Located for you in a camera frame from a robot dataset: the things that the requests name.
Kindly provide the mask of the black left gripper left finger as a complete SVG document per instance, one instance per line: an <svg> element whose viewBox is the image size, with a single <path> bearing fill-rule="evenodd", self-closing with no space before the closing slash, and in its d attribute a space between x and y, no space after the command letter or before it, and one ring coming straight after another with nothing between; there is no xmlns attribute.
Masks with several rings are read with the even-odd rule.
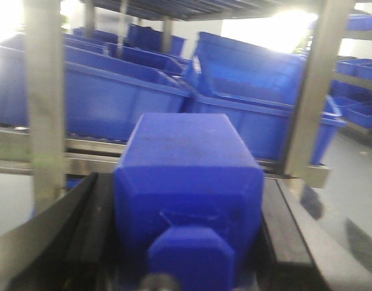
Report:
<svg viewBox="0 0 372 291"><path fill-rule="evenodd" d="M113 176L92 173L0 236L0 290L112 290Z"/></svg>

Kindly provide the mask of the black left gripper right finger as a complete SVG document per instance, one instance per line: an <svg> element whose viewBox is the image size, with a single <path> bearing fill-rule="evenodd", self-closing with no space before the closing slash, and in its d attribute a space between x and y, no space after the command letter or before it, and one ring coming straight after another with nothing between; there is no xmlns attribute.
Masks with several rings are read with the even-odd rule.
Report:
<svg viewBox="0 0 372 291"><path fill-rule="evenodd" d="M372 290L372 237L309 186L267 178L260 290Z"/></svg>

